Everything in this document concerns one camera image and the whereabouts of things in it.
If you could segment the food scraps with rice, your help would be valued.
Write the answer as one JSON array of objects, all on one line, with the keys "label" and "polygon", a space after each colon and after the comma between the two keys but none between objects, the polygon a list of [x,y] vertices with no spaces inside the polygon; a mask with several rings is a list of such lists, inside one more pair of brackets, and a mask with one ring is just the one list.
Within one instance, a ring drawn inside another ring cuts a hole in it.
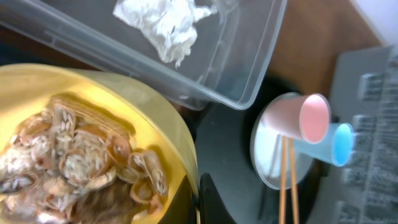
[{"label": "food scraps with rice", "polygon": [[19,123],[1,151],[2,223],[132,223],[168,194],[157,153],[69,95]]}]

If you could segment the blue cup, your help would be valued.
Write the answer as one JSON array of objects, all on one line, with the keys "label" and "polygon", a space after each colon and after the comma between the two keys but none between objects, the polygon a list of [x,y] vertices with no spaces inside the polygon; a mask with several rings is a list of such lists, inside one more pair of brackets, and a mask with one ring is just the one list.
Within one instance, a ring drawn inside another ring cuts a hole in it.
[{"label": "blue cup", "polygon": [[294,140],[295,150],[336,167],[345,166],[350,160],[355,144],[355,133],[349,123],[332,123],[322,141],[310,144]]}]

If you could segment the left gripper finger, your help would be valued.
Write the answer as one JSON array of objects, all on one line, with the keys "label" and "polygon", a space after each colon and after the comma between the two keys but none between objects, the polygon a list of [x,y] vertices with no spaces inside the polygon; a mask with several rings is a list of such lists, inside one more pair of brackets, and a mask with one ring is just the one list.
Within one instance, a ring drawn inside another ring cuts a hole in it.
[{"label": "left gripper finger", "polygon": [[208,173],[200,178],[199,211],[201,224],[236,224]]}]

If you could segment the yellow bowl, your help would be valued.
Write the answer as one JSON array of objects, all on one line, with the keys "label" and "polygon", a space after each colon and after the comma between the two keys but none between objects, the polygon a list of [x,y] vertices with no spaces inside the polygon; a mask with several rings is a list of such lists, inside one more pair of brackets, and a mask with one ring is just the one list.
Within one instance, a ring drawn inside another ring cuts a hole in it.
[{"label": "yellow bowl", "polygon": [[160,93],[133,78],[33,63],[2,66],[1,146],[19,123],[59,93],[97,106],[128,128],[137,147],[158,153],[169,181],[169,196],[161,212],[139,223],[195,223],[198,167],[192,135]]}]

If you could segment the wooden chopstick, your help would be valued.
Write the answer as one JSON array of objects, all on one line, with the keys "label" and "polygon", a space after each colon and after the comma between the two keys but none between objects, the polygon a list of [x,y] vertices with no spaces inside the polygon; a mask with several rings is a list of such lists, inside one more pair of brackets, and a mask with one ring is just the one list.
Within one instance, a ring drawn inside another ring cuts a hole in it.
[{"label": "wooden chopstick", "polygon": [[280,193],[279,193],[279,224],[285,224],[285,169],[286,169],[286,137],[282,136],[282,151],[281,151],[281,176],[280,176]]},{"label": "wooden chopstick", "polygon": [[295,168],[295,151],[294,140],[289,138],[289,156],[290,156],[290,173],[291,173],[291,197],[294,224],[299,224],[299,200],[297,194],[296,168]]}]

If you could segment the white tissue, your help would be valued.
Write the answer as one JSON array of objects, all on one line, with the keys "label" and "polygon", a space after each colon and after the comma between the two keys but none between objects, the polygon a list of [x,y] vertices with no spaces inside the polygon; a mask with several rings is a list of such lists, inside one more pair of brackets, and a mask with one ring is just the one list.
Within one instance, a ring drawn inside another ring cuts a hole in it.
[{"label": "white tissue", "polygon": [[178,68],[197,39],[194,24],[218,12],[194,0],[118,0],[113,16],[140,30],[164,63]]}]

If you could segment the pink cup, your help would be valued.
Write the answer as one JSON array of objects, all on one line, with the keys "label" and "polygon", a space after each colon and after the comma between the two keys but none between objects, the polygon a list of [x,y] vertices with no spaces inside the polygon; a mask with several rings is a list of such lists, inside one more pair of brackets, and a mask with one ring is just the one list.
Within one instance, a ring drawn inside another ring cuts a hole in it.
[{"label": "pink cup", "polygon": [[283,136],[317,144],[328,132],[330,116],[330,106],[323,95],[289,92],[268,104],[262,122]]}]

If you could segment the grey plate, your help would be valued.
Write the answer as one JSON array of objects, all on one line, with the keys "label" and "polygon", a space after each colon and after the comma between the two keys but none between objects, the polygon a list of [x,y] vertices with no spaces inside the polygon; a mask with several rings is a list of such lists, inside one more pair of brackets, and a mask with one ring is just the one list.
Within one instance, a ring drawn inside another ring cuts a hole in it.
[{"label": "grey plate", "polygon": [[[290,99],[299,96],[299,93],[284,93],[274,100]],[[262,122],[262,118],[267,111],[266,105],[256,118],[253,125],[250,139],[251,163],[261,180],[271,189],[280,190],[281,179],[281,156],[282,156],[282,137],[272,128]],[[295,150],[295,180],[296,184],[301,183],[313,165],[313,158]],[[286,184],[285,190],[291,188],[290,162],[285,168]]]}]

